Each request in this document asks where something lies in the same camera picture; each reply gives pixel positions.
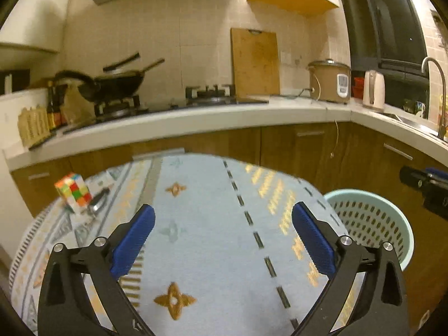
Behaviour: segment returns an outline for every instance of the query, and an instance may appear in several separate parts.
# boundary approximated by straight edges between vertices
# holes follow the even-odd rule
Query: wooden cutting board
[[[230,29],[236,95],[279,94],[277,35],[251,29]]]

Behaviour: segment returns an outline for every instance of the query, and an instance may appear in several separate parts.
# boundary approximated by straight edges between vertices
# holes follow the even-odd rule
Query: sink
[[[406,119],[406,117],[401,117],[401,116],[398,116],[396,114],[390,114],[390,113],[386,113],[386,112],[380,112],[380,114],[384,115],[384,116],[387,116],[387,117],[390,117],[391,119],[394,119],[394,120],[396,120],[396,121],[398,121],[398,122],[400,122],[400,123],[402,123],[404,125],[410,126],[411,128],[416,129],[416,130],[420,131],[423,134],[426,134],[426,135],[429,135],[429,136],[432,136],[432,137],[435,137],[435,138],[438,139],[437,131],[435,131],[435,130],[433,130],[433,129],[425,126],[425,125],[416,123],[415,121]],[[445,143],[448,143],[448,139],[447,138],[444,138],[443,141]]]

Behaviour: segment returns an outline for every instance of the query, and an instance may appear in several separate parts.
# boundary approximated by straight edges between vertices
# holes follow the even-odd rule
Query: light blue tablecloth
[[[98,186],[110,176],[111,192],[95,221],[84,223],[57,199],[24,234],[10,287],[13,307],[34,332],[52,247],[86,246],[99,235],[107,237],[142,203],[154,207],[156,225],[120,284],[157,336],[290,335],[328,281],[292,226],[292,206],[304,201],[338,235],[346,234],[308,182],[230,159],[155,158],[110,168],[86,182]],[[347,321],[360,282],[335,328]],[[177,320],[160,302],[171,283],[192,300]],[[85,285],[100,322],[111,328],[89,276]]]

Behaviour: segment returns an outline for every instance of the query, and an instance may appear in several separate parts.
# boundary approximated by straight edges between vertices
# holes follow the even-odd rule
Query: white countertop
[[[403,110],[386,105],[385,112],[436,126]],[[3,149],[10,171],[77,153],[138,141],[175,137],[198,132],[272,126],[293,123],[352,121],[408,144],[448,166],[448,145],[420,133],[389,117],[362,106],[359,100],[349,104],[316,102],[309,98],[294,100],[271,97],[266,105],[229,105],[181,109],[98,124],[59,135],[33,151],[21,143]]]

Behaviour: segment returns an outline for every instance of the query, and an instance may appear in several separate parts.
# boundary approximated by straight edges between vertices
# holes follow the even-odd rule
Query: electric kettle
[[[364,78],[362,105],[376,111],[383,111],[384,95],[384,76],[374,70],[367,71]]]

